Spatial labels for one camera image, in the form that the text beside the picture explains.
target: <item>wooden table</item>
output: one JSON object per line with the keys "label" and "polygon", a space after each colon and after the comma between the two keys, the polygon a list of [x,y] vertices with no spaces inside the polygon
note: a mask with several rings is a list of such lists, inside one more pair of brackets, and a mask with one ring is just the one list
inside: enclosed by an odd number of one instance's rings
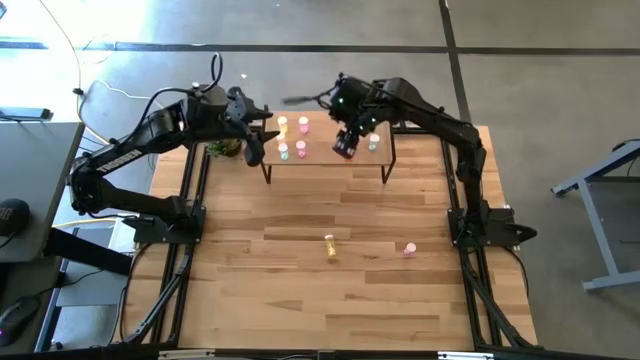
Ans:
{"label": "wooden table", "polygon": [[[488,152],[484,196],[499,207],[504,198],[489,131],[479,130]],[[267,185],[242,157],[212,159],[206,229],[180,347],[472,349],[460,262],[445,216],[440,141],[397,135],[396,142],[394,178],[386,185],[377,168],[344,166],[283,166]],[[178,193],[186,153],[160,156],[153,195]],[[337,239],[336,264],[326,261],[326,234]],[[402,255],[408,242],[418,248],[411,259]],[[126,304],[127,333],[158,295],[166,251],[153,245],[140,259]],[[497,303],[535,343],[518,263],[500,248],[487,248],[487,260]]]}
{"label": "wooden table", "polygon": [[[280,111],[266,122],[266,131],[278,131],[277,119],[284,116],[288,119],[289,131],[286,133],[285,142],[289,146],[289,159],[282,160],[278,151],[278,141],[269,141],[265,144],[265,156],[263,159],[263,173],[267,183],[271,183],[271,171],[273,166],[369,166],[381,167],[382,182],[386,183],[393,170],[396,161],[395,142],[389,123],[384,122],[376,128],[376,134],[380,136],[380,142],[375,151],[369,151],[369,138],[360,138],[358,151],[355,156],[346,160],[336,154],[331,147],[336,142],[338,131],[344,128],[329,119],[326,111]],[[309,119],[309,132],[303,135],[300,132],[298,119],[306,116]],[[303,140],[307,143],[306,156],[300,158],[297,155],[296,143]]]}

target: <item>potted plant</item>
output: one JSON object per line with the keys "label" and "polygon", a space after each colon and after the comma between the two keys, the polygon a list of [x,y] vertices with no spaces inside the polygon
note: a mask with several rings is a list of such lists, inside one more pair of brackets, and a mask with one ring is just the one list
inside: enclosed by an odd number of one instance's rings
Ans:
{"label": "potted plant", "polygon": [[205,145],[205,149],[207,153],[213,157],[234,157],[242,150],[242,141],[240,141],[240,139],[212,141]]}

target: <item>yellow bottle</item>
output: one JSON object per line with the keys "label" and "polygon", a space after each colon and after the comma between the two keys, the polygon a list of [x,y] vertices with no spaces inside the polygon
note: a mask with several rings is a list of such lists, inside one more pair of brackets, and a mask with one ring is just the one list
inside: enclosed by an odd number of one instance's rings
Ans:
{"label": "yellow bottle", "polygon": [[324,237],[324,242],[327,244],[327,261],[329,263],[335,263],[338,261],[338,253],[336,252],[336,241],[333,235],[327,235]]}

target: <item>gray floor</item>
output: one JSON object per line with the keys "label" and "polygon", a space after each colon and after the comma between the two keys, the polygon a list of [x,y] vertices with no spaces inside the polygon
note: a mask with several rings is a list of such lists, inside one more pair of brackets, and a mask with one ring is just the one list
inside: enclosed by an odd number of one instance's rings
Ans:
{"label": "gray floor", "polygon": [[[103,37],[110,40],[446,45],[436,0],[85,3],[89,13],[104,15],[96,17],[100,29],[92,34],[107,34]],[[640,3],[633,0],[448,3],[458,46],[640,47]],[[86,41],[87,34],[77,32],[72,38]],[[13,66],[7,72],[24,75],[0,84],[0,89],[22,89],[29,84],[25,78],[40,79],[50,87],[46,93],[38,92],[38,99],[61,116],[73,118],[68,111],[72,98],[60,100],[65,105],[51,100],[54,94],[67,94],[77,76],[72,58],[63,55],[63,45],[58,44],[55,51],[0,50],[0,64]],[[330,87],[337,73],[345,71],[368,79],[403,76],[425,99],[458,115],[446,54],[235,52],[224,56],[221,84],[240,85],[258,104],[268,103],[272,109],[281,107],[279,99],[284,96]],[[89,61],[85,84],[99,78],[131,94],[149,95],[163,86],[206,82],[209,57],[207,53],[116,52],[100,64]],[[53,74],[31,67],[20,71],[52,59],[60,64]],[[523,245],[522,256],[540,344],[555,350],[639,358],[640,284],[591,294],[582,291],[580,282],[604,275],[605,267],[579,196],[555,199],[549,189],[604,157],[618,142],[640,137],[640,57],[462,55],[460,63],[473,122],[490,126],[505,196],[519,222],[539,231],[536,239]],[[134,126],[143,106],[144,102],[94,84],[84,117],[100,132],[118,136]],[[632,172],[640,174],[640,166]],[[147,191],[151,170],[141,160],[113,177],[118,186]],[[65,220],[74,216],[68,203],[61,206],[60,214]],[[637,245],[629,246],[637,251]],[[69,313],[63,318],[73,322],[86,316]],[[98,314],[94,319],[94,331],[63,331],[57,340],[93,344],[91,337],[111,325],[107,316]]]}

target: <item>white cable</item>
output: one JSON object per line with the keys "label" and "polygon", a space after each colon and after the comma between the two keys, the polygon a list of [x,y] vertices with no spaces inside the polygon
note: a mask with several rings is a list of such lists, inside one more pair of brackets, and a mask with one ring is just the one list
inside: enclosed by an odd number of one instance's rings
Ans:
{"label": "white cable", "polygon": [[[151,97],[149,97],[149,96],[131,95],[131,94],[129,94],[128,92],[126,92],[124,90],[111,87],[109,84],[107,84],[105,81],[102,81],[102,80],[94,80],[94,81],[104,85],[104,87],[106,87],[107,89],[109,89],[111,91],[119,92],[120,94],[128,97],[129,99],[137,99],[137,100],[149,100],[149,99],[151,99]],[[164,109],[164,105],[162,105],[158,100],[153,100],[153,103],[156,104],[161,109]]]}
{"label": "white cable", "polygon": [[[67,39],[67,42],[69,43],[69,46],[71,47],[71,51],[73,52],[73,56],[76,59],[76,66],[78,67],[78,89],[82,89],[82,70],[80,67],[80,59],[78,58],[78,54],[76,53],[76,49],[75,47],[73,47],[73,43],[71,42],[71,39],[69,39],[69,36],[67,36],[67,33],[64,31],[64,29],[62,28],[62,26],[60,25],[60,23],[58,22],[58,20],[56,20],[56,17],[53,16],[53,13],[51,13],[51,11],[49,10],[49,8],[47,7],[47,5],[44,4],[44,2],[42,0],[38,0],[40,2],[40,4],[42,5],[42,7],[47,11],[47,13],[49,14],[49,16],[51,17],[51,20],[53,20],[54,23],[56,23],[56,26],[58,26],[58,29],[60,29],[60,31],[62,32],[62,34],[64,35],[65,39]],[[98,133],[96,133],[83,119],[82,116],[80,115],[80,108],[81,108],[81,104],[80,104],[80,96],[81,95],[76,95],[76,115],[78,115],[78,119],[80,120],[81,123],[84,124],[85,128],[87,129],[87,131],[96,137],[96,139],[100,140],[102,143],[104,143],[105,145],[109,144],[109,141],[107,141],[107,139],[105,139],[104,137],[100,136]]]}
{"label": "white cable", "polygon": [[118,221],[118,219],[116,219],[116,218],[86,219],[86,220],[69,221],[69,222],[62,223],[62,224],[55,224],[55,225],[52,225],[51,227],[52,228],[56,228],[56,229],[60,229],[60,228],[65,228],[65,227],[78,225],[78,224],[93,224],[93,223],[99,223],[99,222],[115,222],[115,221]]}

